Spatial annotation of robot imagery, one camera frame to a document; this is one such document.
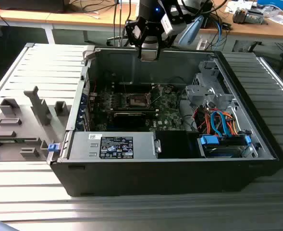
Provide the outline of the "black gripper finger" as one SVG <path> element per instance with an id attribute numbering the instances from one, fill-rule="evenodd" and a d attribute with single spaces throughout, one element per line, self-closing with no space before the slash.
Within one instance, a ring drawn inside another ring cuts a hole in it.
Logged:
<path id="1" fill-rule="evenodd" d="M 144 43 L 146 38 L 146 21 L 127 21 L 125 24 L 125 30 L 127 33 L 129 44 L 133 45 L 137 49 L 138 59 L 141 59 L 142 44 Z"/>
<path id="2" fill-rule="evenodd" d="M 156 59 L 159 59 L 160 57 L 160 52 L 162 49 L 165 49 L 167 47 L 170 47 L 172 44 L 172 40 L 169 36 L 165 40 L 163 40 L 163 33 L 164 33 L 164 28 L 161 24 L 156 25 L 156 37 L 157 37 L 157 51 L 156 51 Z"/>

